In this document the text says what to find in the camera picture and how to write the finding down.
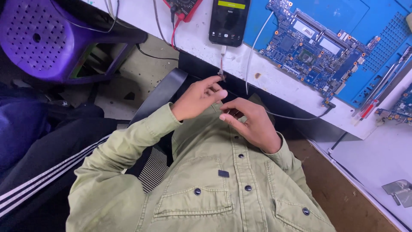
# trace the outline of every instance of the purple plastic stool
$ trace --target purple plastic stool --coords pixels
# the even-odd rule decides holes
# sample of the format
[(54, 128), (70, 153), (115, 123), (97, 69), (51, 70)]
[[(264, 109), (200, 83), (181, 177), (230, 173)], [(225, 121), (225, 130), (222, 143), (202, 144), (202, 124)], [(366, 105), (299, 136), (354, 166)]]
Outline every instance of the purple plastic stool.
[[(77, 20), (57, 3), (56, 8), (70, 21)], [(0, 45), (26, 73), (50, 82), (83, 84), (109, 80), (136, 43), (147, 33), (140, 29), (112, 30), (100, 33), (70, 24), (51, 5), (50, 0), (7, 0), (0, 16)], [(97, 43), (123, 43), (104, 74), (77, 77), (77, 73)]]

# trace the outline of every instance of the brown floor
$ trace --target brown floor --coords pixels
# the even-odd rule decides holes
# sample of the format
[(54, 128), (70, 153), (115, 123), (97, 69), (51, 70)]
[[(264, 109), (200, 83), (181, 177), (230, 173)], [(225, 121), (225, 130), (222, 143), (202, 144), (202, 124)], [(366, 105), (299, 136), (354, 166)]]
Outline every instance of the brown floor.
[(312, 195), (338, 232), (399, 231), (299, 132), (289, 129), (283, 135), (302, 161)]

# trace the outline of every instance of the hand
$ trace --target hand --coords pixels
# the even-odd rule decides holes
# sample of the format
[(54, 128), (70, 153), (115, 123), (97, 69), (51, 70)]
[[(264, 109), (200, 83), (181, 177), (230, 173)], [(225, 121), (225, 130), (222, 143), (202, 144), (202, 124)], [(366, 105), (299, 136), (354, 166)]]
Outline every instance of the hand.
[[(273, 127), (263, 106), (243, 98), (236, 98), (220, 107), (223, 114), (220, 119), (231, 125), (245, 139), (262, 149), (265, 153), (273, 154), (280, 150), (282, 141)], [(246, 116), (245, 123), (237, 119)]]
[(177, 120), (195, 118), (213, 103), (227, 97), (227, 91), (217, 84), (220, 76), (211, 76), (190, 85), (186, 92), (171, 107)]

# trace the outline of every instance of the smartphone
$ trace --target smartphone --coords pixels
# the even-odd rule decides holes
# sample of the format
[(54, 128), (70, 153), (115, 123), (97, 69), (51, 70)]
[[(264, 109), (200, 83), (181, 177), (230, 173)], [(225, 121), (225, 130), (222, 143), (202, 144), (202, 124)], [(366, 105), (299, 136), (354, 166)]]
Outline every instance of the smartphone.
[(240, 47), (245, 33), (250, 0), (213, 0), (209, 41)]

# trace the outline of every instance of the green shirt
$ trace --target green shirt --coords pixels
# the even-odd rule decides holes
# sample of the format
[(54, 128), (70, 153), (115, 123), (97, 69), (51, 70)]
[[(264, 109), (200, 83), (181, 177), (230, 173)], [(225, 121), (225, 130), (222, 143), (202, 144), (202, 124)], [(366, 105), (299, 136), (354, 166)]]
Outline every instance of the green shirt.
[[(115, 131), (75, 171), (67, 231), (335, 231), (283, 136), (280, 151), (265, 154), (220, 113), (215, 104), (181, 123), (169, 103)], [(145, 194), (121, 172), (173, 130), (174, 162)]]

